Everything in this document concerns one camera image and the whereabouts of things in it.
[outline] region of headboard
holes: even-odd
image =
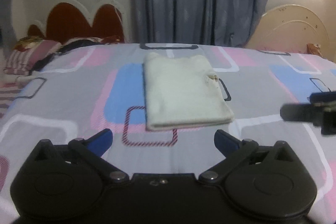
[[[45,24],[35,20],[29,26],[27,35],[38,35],[45,39],[65,43],[74,37],[110,37],[117,35],[126,40],[126,14],[113,0],[96,5],[93,12],[76,0],[62,0],[50,11]]]

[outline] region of patterned bedsheet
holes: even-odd
[[[227,103],[235,113],[234,122],[147,132],[142,62],[149,51],[168,57],[206,56],[232,98]],[[279,115],[284,103],[308,102],[312,92],[336,90],[336,64],[328,60],[215,46],[144,50],[138,44],[101,45],[78,48],[59,57],[39,76],[46,81],[31,81],[20,94],[26,98],[16,99],[0,123],[2,224],[18,216],[9,187],[40,139],[66,144],[104,128],[112,130],[114,141],[103,158],[129,176],[143,172],[198,176],[224,159],[213,142],[217,129],[261,145],[285,140],[318,186],[310,217],[317,223],[336,221],[336,137],[322,137],[319,128],[284,122]]]

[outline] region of folded white shirt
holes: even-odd
[[[144,77],[149,130],[216,125],[234,117],[218,76],[202,55],[167,58],[151,52]]]

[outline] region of folded cloth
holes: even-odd
[[[167,58],[151,52],[144,77],[149,130],[209,126],[234,117],[204,56]]]

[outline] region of bed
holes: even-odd
[[[260,145],[287,141],[314,178],[316,223],[336,221],[336,137],[311,124],[282,121],[284,103],[308,102],[312,92],[336,90],[336,64],[314,55],[175,44],[98,45],[75,49],[49,63],[14,100],[0,122],[0,219],[18,217],[9,187],[40,139],[66,144],[112,130],[103,159],[134,173],[195,173],[224,159],[214,146],[223,129]],[[223,82],[235,114],[230,124],[148,132],[142,63],[148,52],[172,57],[204,55]]]

